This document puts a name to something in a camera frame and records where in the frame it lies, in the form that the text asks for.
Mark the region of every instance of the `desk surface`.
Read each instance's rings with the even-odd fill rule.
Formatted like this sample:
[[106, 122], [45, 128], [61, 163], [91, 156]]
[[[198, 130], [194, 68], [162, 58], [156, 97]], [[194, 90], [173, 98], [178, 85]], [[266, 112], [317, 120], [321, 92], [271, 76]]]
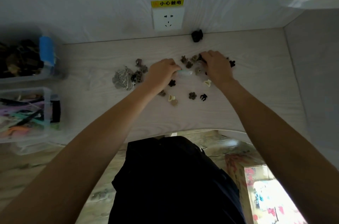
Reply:
[[[173, 58], [185, 69], [180, 62], [182, 55], [191, 57], [209, 49], [219, 50], [235, 60], [235, 78], [308, 139], [305, 113], [283, 29], [266, 29], [204, 34], [198, 43], [185, 35], [63, 46], [60, 58], [67, 78], [40, 82], [51, 87], [62, 100], [64, 134], [55, 140], [69, 141], [129, 93], [112, 84], [116, 70], [124, 66], [137, 70], [137, 58], [147, 66], [163, 58]], [[178, 105], [172, 106], [167, 96], [156, 96], [133, 124], [126, 141], [189, 129], [243, 131], [230, 103], [213, 84], [204, 85], [206, 79], [204, 72], [176, 78], [176, 86], [168, 86], [165, 91], [176, 97]], [[196, 100], [189, 99], [190, 92], [198, 95]], [[204, 93], [208, 98], [203, 102], [199, 96]]]

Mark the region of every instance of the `person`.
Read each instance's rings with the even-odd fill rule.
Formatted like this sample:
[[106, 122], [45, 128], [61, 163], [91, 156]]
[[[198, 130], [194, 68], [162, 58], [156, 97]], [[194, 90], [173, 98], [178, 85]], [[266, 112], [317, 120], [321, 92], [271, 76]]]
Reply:
[[[308, 223], [339, 220], [339, 172], [304, 137], [233, 78], [218, 51], [201, 53], [210, 80], [238, 114], [253, 145]], [[145, 81], [80, 132], [1, 213], [0, 223], [75, 223], [95, 184], [145, 106], [181, 68], [153, 64]], [[128, 144], [112, 182], [109, 223], [245, 223], [239, 191], [225, 172], [183, 137]]]

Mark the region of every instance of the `electrical outlet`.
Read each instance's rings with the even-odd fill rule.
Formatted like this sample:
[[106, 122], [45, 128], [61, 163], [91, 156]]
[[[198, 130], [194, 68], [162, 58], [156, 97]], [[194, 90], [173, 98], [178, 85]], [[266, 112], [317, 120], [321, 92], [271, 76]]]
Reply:
[[181, 29], [185, 7], [152, 8], [155, 31]]

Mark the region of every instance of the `yellow warning label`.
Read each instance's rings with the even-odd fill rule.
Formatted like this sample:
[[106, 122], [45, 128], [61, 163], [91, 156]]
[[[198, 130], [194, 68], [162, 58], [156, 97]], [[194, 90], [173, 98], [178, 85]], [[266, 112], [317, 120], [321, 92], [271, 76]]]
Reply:
[[183, 6], [184, 0], [162, 0], [162, 1], [151, 1], [152, 8], [159, 7], [173, 7], [173, 6]]

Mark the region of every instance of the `person's right arm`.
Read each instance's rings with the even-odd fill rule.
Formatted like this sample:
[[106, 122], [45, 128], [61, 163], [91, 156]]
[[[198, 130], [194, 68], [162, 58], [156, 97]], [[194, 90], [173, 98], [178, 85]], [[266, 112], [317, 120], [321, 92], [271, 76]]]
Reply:
[[338, 223], [339, 172], [316, 148], [233, 78], [220, 52], [201, 53], [207, 75], [223, 92], [274, 176], [309, 224]]

